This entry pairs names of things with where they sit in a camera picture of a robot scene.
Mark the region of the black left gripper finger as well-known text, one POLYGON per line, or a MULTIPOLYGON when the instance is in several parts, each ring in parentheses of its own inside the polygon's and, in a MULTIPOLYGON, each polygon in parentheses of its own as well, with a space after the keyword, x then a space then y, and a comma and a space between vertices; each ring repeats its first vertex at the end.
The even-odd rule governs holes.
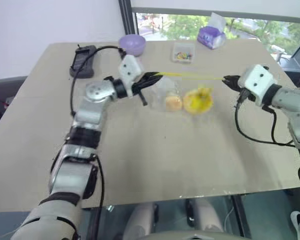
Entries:
POLYGON ((143 81, 160 80, 163 77, 159 72, 146 72, 141 77, 143 81))
POLYGON ((139 88, 144 89, 156 84, 159 80, 162 79, 162 75, 151 75, 151 76, 143 76, 139 81, 139 88))

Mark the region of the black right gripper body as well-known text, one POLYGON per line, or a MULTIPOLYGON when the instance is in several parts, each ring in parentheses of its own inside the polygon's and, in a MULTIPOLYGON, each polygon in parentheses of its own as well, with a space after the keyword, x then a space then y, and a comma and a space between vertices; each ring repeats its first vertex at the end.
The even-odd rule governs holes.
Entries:
POLYGON ((250 90, 247 88, 242 88, 239 92, 239 96, 237 99, 237 102, 244 102, 246 99, 248 99, 251 96, 250 90))

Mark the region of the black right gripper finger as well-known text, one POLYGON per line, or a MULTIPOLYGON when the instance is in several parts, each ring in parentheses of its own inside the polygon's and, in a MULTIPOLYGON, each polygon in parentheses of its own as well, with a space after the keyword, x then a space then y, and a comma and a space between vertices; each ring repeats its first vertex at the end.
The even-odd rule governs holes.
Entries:
POLYGON ((241 91, 241 88, 235 80, 224 80, 224 83, 233 91, 241 91))
POLYGON ((222 81, 225 84, 237 84, 239 78, 240 78, 240 76, 238 76, 238 75, 226 75, 223 77, 222 81))

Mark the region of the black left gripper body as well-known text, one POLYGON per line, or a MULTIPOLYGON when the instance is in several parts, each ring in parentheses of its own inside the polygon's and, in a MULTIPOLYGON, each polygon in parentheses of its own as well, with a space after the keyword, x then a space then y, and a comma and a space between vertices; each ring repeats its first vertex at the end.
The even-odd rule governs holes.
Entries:
POLYGON ((132 85, 132 94, 134 96, 138 95, 139 97, 142 97, 142 89, 147 87, 147 81, 146 80, 140 80, 139 82, 135 82, 132 85))

